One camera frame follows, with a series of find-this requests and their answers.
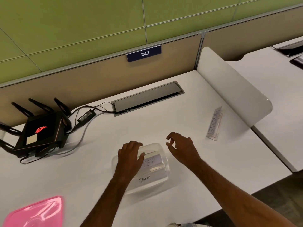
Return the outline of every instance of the forearm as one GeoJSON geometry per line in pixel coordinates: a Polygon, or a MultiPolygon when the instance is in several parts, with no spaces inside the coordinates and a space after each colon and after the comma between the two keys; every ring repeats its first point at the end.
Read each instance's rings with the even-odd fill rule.
{"type": "Polygon", "coordinates": [[[127,186],[113,177],[81,227],[111,227],[127,186]]]}
{"type": "Polygon", "coordinates": [[[237,227],[294,226],[263,202],[244,192],[199,161],[190,170],[202,181],[237,227]]]}

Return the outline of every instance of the beige partition panel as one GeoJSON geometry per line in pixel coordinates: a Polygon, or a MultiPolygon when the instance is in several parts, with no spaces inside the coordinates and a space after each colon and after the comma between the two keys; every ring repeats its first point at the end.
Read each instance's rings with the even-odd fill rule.
{"type": "Polygon", "coordinates": [[[202,48],[210,47],[226,61],[303,36],[303,7],[257,18],[206,33],[202,48]]]}
{"type": "Polygon", "coordinates": [[[201,35],[162,45],[162,54],[127,62],[126,55],[0,88],[0,121],[10,126],[26,121],[11,102],[35,115],[43,113],[28,98],[56,107],[54,97],[71,108],[192,71],[201,35]]]}

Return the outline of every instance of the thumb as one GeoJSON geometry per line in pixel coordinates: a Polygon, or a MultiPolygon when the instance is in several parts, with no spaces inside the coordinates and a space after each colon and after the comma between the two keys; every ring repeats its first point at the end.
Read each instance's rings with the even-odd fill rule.
{"type": "Polygon", "coordinates": [[[169,148],[169,151],[172,153],[172,155],[175,155],[177,150],[172,146],[172,144],[166,143],[166,145],[169,148]]]}
{"type": "Polygon", "coordinates": [[[144,156],[145,156],[145,153],[141,153],[140,154],[140,157],[138,158],[138,165],[141,167],[142,164],[143,164],[143,161],[144,161],[144,156]]]}

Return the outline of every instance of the hand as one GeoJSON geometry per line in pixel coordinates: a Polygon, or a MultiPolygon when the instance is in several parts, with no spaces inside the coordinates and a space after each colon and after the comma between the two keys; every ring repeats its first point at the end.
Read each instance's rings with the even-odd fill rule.
{"type": "Polygon", "coordinates": [[[166,139],[170,139],[170,142],[166,143],[166,145],[172,155],[190,170],[202,162],[191,138],[186,138],[179,133],[172,132],[166,139]]]}
{"type": "Polygon", "coordinates": [[[138,150],[142,145],[136,141],[123,144],[122,149],[118,151],[118,164],[113,178],[127,185],[130,183],[144,161],[145,153],[140,154],[138,158],[138,150]]]}

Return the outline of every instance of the black wireless router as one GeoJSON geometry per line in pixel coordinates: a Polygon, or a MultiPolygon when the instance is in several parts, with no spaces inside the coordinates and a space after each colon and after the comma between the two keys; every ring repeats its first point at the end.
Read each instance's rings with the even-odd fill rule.
{"type": "Polygon", "coordinates": [[[63,148],[68,137],[66,132],[71,129],[71,122],[67,118],[71,115],[70,109],[57,98],[54,98],[54,100],[60,107],[60,111],[55,111],[31,98],[28,100],[46,111],[46,114],[35,116],[32,112],[12,102],[12,105],[26,115],[28,119],[22,132],[0,123],[1,130],[19,136],[15,147],[3,140],[0,140],[0,147],[18,158],[28,158],[33,155],[42,157],[51,149],[63,148]]]}

